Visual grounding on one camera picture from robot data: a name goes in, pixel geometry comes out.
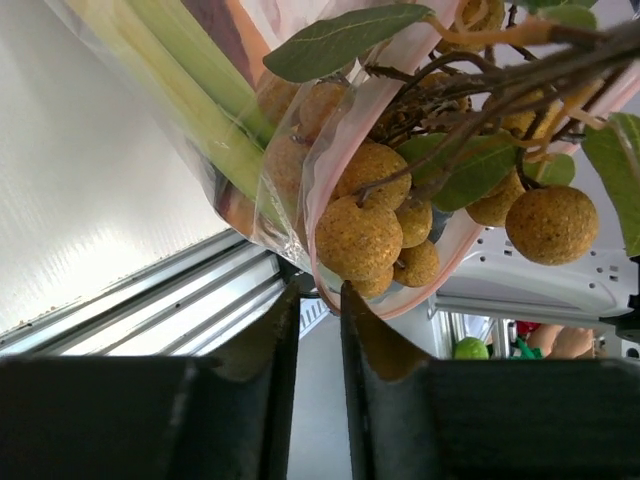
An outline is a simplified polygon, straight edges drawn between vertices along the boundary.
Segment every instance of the longan stem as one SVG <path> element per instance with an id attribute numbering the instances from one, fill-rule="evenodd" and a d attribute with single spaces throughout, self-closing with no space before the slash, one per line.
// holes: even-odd
<path id="1" fill-rule="evenodd" d="M 562 41 L 568 41 L 577 46 L 549 55 L 544 59 L 504 69 L 491 65 L 490 62 L 475 55 L 474 58 L 480 58 L 484 64 L 491 65 L 491 67 L 481 74 L 456 75 L 450 79 L 444 79 L 443 82 L 439 82 L 438 85 L 433 87 L 416 89 L 415 91 L 412 90 L 409 94 L 409 90 L 415 87 L 421 78 L 424 78 L 428 73 L 449 63 L 452 57 L 439 57 L 421 69 L 416 75 L 412 76 L 411 81 L 407 82 L 399 92 L 407 94 L 407 99 L 403 98 L 403 101 L 408 102 L 408 98 L 411 97 L 411 100 L 423 99 L 428 105 L 441 104 L 444 100 L 460 98 L 464 95 L 471 94 L 471 92 L 501 91 L 504 92 L 504 95 L 497 98 L 494 104 L 481 112 L 444 115 L 437 119 L 427 119 L 423 121 L 423 128 L 427 128 L 429 125 L 442 126 L 454 124 L 454 126 L 449 134 L 445 136 L 429 154 L 419 159 L 419 161 L 395 172 L 387 178 L 364 185 L 359 192 L 363 199 L 366 198 L 371 189 L 393 182 L 406 174 L 412 173 L 436 155 L 442 153 L 445 148 L 453 147 L 451 152 L 448 152 L 450 159 L 441 168 L 442 175 L 427 186 L 431 194 L 437 193 L 451 176 L 454 168 L 468 155 L 468 152 L 463 151 L 467 140 L 482 131 L 487 122 L 491 121 L 491 119 L 502 118 L 505 115 L 516 112 L 534 110 L 537 112 L 536 120 L 531 124 L 527 134 L 521 141 L 523 148 L 518 150 L 519 163 L 522 163 L 526 155 L 524 146 L 541 144 L 543 146 L 542 151 L 544 151 L 546 145 L 555 138 L 555 136 L 552 136 L 552 129 L 550 129 L 551 133 L 545 135 L 542 140 L 531 140 L 542 118 L 544 118 L 548 106 L 553 101 L 559 98 L 568 99 L 566 103 L 570 104 L 569 108 L 577 111 L 576 105 L 579 105 L 580 102 L 576 102 L 575 99 L 580 97 L 580 100 L 584 100 L 583 87 L 585 85 L 593 82 L 602 75 L 602 72 L 609 69 L 628 67 L 633 59 L 640 56 L 640 36 L 637 35 L 640 19 L 604 33 L 585 33 L 582 30 L 568 27 L 562 27 L 558 30 L 558 33 L 556 30 L 561 26 L 539 19 L 528 19 L 525 23 L 506 31 L 456 34 L 455 32 L 449 32 L 444 29 L 437 20 L 428 19 L 427 21 L 448 41 L 456 40 L 460 43 L 513 43 L 515 45 L 526 45 L 538 44 L 536 42 L 549 43 L 555 38 L 557 41 L 559 41 L 558 39 L 562 39 Z M 550 89 L 549 85 L 554 85 L 555 90 Z M 542 99 L 528 102 L 527 105 L 522 105 L 522 103 L 524 103 L 522 100 L 526 95 L 538 90 L 545 92 Z M 391 108 L 397 108 L 397 105 L 392 105 Z M 555 116 L 553 123 L 556 126 L 566 118 L 567 113 L 569 113 L 569 108 L 564 109 L 562 115 Z M 540 153 L 540 151 L 532 152 L 532 154 L 535 155 L 539 155 Z M 517 168 L 519 168 L 519 174 L 523 181 L 528 182 L 530 188 L 537 188 L 534 180 L 527 179 L 527 177 L 523 175 L 522 165 L 517 166 Z"/>
<path id="2" fill-rule="evenodd" d="M 370 64 L 365 65 L 364 71 L 371 76 L 386 77 L 392 80 L 400 80 L 405 83 L 413 81 L 413 75 L 404 73 L 395 67 L 383 67 L 381 65 Z"/>
<path id="3" fill-rule="evenodd" d="M 493 45 L 487 45 L 484 47 L 484 59 L 491 65 L 496 64 L 496 49 Z"/>
<path id="4" fill-rule="evenodd" d="M 435 62 L 439 57 L 436 56 L 435 51 L 431 51 L 429 53 L 429 59 L 432 62 Z M 453 68 L 453 67 L 449 67 L 447 65 L 442 65 L 438 68 L 438 70 L 440 70 L 441 72 L 444 72 L 448 75 L 460 75 L 462 72 L 460 70 L 458 70 L 457 68 Z"/>
<path id="5" fill-rule="evenodd" d="M 602 87 L 600 87 L 600 90 L 598 90 L 588 101 L 587 103 L 584 104 L 583 109 L 585 111 L 589 111 L 591 109 L 591 107 L 593 107 L 593 105 L 602 98 L 602 96 L 607 93 L 612 87 L 613 85 L 620 79 L 620 77 L 622 77 L 622 75 L 624 75 L 625 71 L 627 70 L 626 67 L 623 68 L 618 68 L 616 69 L 611 75 L 609 75 L 607 77 L 607 79 L 604 81 L 604 84 L 602 85 Z M 579 120 L 576 119 L 570 119 L 567 124 L 562 127 L 560 129 L 560 131 L 558 131 L 553 138 L 551 139 L 552 142 L 555 141 L 565 141 L 563 140 L 563 138 L 566 135 L 569 135 L 571 130 L 573 130 L 575 127 L 577 127 L 580 124 Z"/>
<path id="6" fill-rule="evenodd" d="M 559 35 L 562 40 L 560 42 L 554 41 L 552 31 L 557 27 L 557 24 L 542 19 L 531 19 L 507 30 L 484 32 L 454 32 L 444 28 L 444 25 L 433 16 L 427 17 L 425 22 L 429 23 L 447 42 L 461 45 L 503 43 L 526 47 L 528 45 L 546 45 L 548 43 L 570 43 L 567 38 L 571 38 L 570 32 L 563 30 Z M 579 39 L 581 42 L 584 41 L 581 35 Z"/>
<path id="7" fill-rule="evenodd" d="M 413 130 L 414 128 L 418 127 L 420 125 L 420 121 L 421 121 L 421 119 L 415 119 L 415 120 L 412 120 L 411 122 L 409 122 L 407 125 L 403 125 L 401 128 L 392 130 L 389 133 L 389 135 L 387 135 L 385 138 L 380 140 L 380 142 L 378 142 L 378 143 L 382 143 L 384 145 L 389 144 L 392 140 L 396 139 L 400 135 L 405 134 L 405 133 L 409 133 L 411 130 Z"/>
<path id="8" fill-rule="evenodd" d="M 394 97 L 394 101 L 400 99 L 405 93 L 407 93 L 412 88 L 416 87 L 424 77 L 429 75 L 430 73 L 435 72 L 438 69 L 441 69 L 443 66 L 448 63 L 453 62 L 469 62 L 474 64 L 478 69 L 483 72 L 498 72 L 500 71 L 499 67 L 496 67 L 490 62 L 487 62 L 484 58 L 475 53 L 471 52 L 451 52 L 441 57 L 436 58 L 432 62 L 429 62 L 427 65 L 422 67 L 418 72 L 412 76 L 411 80 L 409 80 L 402 88 L 398 91 L 398 93 Z"/>
<path id="9" fill-rule="evenodd" d="M 458 3 L 458 8 L 456 10 L 456 15 L 454 18 L 454 25 L 459 32 L 468 32 L 471 27 L 480 22 L 489 13 L 489 5 L 487 4 L 487 0 L 482 0 L 478 11 L 473 15 L 473 17 L 471 17 L 469 23 L 465 24 L 464 11 L 469 5 L 470 1 L 471 0 L 460 0 Z"/>
<path id="10" fill-rule="evenodd" d="M 509 7 L 509 16 L 507 17 L 507 28 L 513 28 L 516 26 L 516 15 L 518 15 L 518 6 L 511 5 Z"/>
<path id="11" fill-rule="evenodd" d="M 538 173 L 536 174 L 536 182 L 539 182 L 544 175 L 545 170 L 549 166 L 549 160 L 546 158 L 538 164 Z"/>
<path id="12" fill-rule="evenodd" d="M 544 108 L 536 111 L 536 116 L 533 119 L 533 122 L 531 122 L 531 124 L 527 128 L 527 131 L 525 132 L 523 139 L 529 140 L 533 138 L 533 136 L 538 131 L 538 128 L 540 127 L 545 117 L 547 116 L 548 110 L 549 110 L 548 108 Z M 518 172 L 518 176 L 520 177 L 520 181 L 525 185 L 525 187 L 528 187 L 527 190 L 531 190 L 532 188 L 540 188 L 541 185 L 538 183 L 538 181 L 542 177 L 542 173 L 544 173 L 544 162 L 542 162 L 543 165 L 539 167 L 538 175 L 534 180 L 528 177 L 524 172 L 525 157 L 526 157 L 526 150 L 524 148 L 518 149 L 518 153 L 516 155 L 516 169 Z"/>
<path id="13" fill-rule="evenodd" d="M 565 133 L 558 137 L 558 141 L 572 143 L 574 145 L 579 145 L 582 143 L 587 136 L 584 133 Z"/>
<path id="14" fill-rule="evenodd" d="M 582 122 L 585 125 L 589 125 L 594 130 L 602 130 L 607 126 L 606 121 L 600 120 L 599 118 L 590 115 L 581 108 L 571 110 L 570 115 L 572 118 L 575 118 L 579 122 Z"/>
<path id="15" fill-rule="evenodd" d="M 518 52 L 520 55 L 522 55 L 522 58 L 524 58 L 527 62 L 534 62 L 538 60 L 538 57 L 536 57 L 533 53 L 531 53 L 529 50 L 527 50 L 524 47 L 519 47 L 517 45 L 509 45 L 509 46 L 513 48 L 516 52 Z"/>

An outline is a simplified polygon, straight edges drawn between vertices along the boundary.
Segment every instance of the green leaf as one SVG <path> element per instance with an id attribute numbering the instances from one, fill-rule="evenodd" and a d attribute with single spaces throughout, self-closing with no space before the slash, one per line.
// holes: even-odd
<path id="1" fill-rule="evenodd" d="M 532 13 L 540 8 L 558 7 L 560 5 L 579 5 L 585 8 L 591 8 L 598 0 L 511 0 L 508 3 L 525 7 Z"/>
<path id="2" fill-rule="evenodd" d="M 352 10 L 302 29 L 264 57 L 263 63 L 290 82 L 322 78 L 430 15 L 433 10 L 428 7 L 404 3 Z"/>
<path id="3" fill-rule="evenodd" d="M 408 162 L 422 158 L 444 138 L 445 134 L 414 137 L 400 145 L 396 151 Z M 465 152 L 476 151 L 459 164 L 451 177 L 431 199 L 433 205 L 443 212 L 453 212 L 475 202 L 489 193 L 514 167 L 516 147 L 500 141 L 483 147 L 486 142 L 495 142 L 495 136 L 473 137 L 464 147 Z M 413 174 L 413 182 L 420 186 L 439 175 L 442 166 L 451 159 L 451 148 L 432 158 L 427 165 Z"/>
<path id="4" fill-rule="evenodd" d="M 540 168 L 544 168 L 544 171 L 538 178 Z M 524 173 L 544 185 L 569 185 L 576 175 L 576 165 L 570 155 L 558 153 L 544 167 L 539 163 L 525 163 Z"/>
<path id="5" fill-rule="evenodd" d="M 586 28 L 596 30 L 598 19 L 586 7 L 580 5 L 559 5 L 557 7 L 543 8 L 538 11 L 541 18 L 554 20 L 568 27 Z"/>
<path id="6" fill-rule="evenodd" d="M 627 255 L 640 255 L 640 117 L 614 113 L 582 142 L 618 213 Z"/>

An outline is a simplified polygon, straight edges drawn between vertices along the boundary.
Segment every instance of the person's arm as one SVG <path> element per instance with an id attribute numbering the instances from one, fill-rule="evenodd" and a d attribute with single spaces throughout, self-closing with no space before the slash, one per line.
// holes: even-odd
<path id="1" fill-rule="evenodd" d="M 547 357 L 556 341 L 556 337 L 563 329 L 562 325 L 540 325 L 527 339 L 527 346 L 530 349 L 539 348 L 542 355 Z"/>
<path id="2" fill-rule="evenodd" d="M 547 358 L 573 359 L 593 346 L 593 330 L 587 328 L 563 328 Z"/>

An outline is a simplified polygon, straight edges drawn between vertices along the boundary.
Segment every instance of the red object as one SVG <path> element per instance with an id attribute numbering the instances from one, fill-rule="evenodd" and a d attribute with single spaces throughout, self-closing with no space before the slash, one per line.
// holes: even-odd
<path id="1" fill-rule="evenodd" d="M 531 332 L 534 332 L 540 327 L 539 323 L 535 322 L 523 322 L 522 320 L 516 320 L 516 330 L 519 336 L 527 336 Z"/>

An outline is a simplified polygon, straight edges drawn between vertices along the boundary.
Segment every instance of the bag of produce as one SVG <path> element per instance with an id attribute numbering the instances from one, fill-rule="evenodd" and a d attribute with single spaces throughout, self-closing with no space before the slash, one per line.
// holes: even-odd
<path id="1" fill-rule="evenodd" d="M 533 262 L 582 256 L 598 218 L 568 186 L 579 143 L 637 254 L 640 123 L 600 118 L 638 89 L 637 22 L 599 32 L 583 0 L 47 2 L 170 120 L 216 212 L 334 311 L 348 280 L 382 318 L 406 312 L 483 228 Z M 547 44 L 565 46 L 527 49 Z"/>

